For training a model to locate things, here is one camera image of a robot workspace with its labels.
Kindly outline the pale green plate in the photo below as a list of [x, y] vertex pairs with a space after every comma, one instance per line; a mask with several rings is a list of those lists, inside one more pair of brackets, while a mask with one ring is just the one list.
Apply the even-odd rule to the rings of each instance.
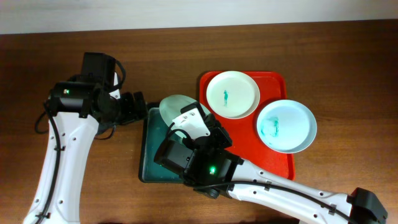
[[192, 138], [210, 135], [204, 122], [210, 111], [193, 98], [185, 95], [168, 96], [160, 102], [159, 111], [168, 126], [167, 135], [174, 129], [182, 129]]

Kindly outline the white plate with green stain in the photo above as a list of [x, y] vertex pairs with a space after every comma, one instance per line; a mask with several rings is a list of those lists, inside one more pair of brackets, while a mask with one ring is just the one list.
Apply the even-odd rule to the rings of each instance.
[[221, 72], [211, 79], [206, 88], [210, 108], [228, 119], [241, 119], [254, 112], [260, 102], [260, 89], [243, 72]]

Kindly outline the light blue plate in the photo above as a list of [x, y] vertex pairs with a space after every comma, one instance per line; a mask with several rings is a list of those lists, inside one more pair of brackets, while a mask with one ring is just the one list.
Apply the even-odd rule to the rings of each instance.
[[317, 121], [305, 105], [293, 100], [277, 100], [261, 110], [256, 131], [259, 139], [273, 151], [295, 154], [314, 142]]

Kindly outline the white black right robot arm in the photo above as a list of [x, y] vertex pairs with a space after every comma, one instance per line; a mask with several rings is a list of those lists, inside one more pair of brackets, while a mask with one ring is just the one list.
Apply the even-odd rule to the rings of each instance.
[[183, 184], [209, 198], [224, 195], [272, 208], [301, 223], [385, 223], [388, 212], [377, 196], [356, 188], [351, 194], [327, 192], [261, 169], [227, 150], [233, 141], [201, 104], [160, 104], [169, 119], [154, 162], [177, 174]]

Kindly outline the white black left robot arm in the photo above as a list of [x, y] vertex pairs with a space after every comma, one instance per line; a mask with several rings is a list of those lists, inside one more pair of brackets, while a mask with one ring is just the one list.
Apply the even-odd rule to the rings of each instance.
[[80, 195], [93, 141], [108, 129], [147, 116], [142, 92], [94, 78], [58, 82], [44, 103], [49, 139], [39, 185], [24, 223], [79, 223]]

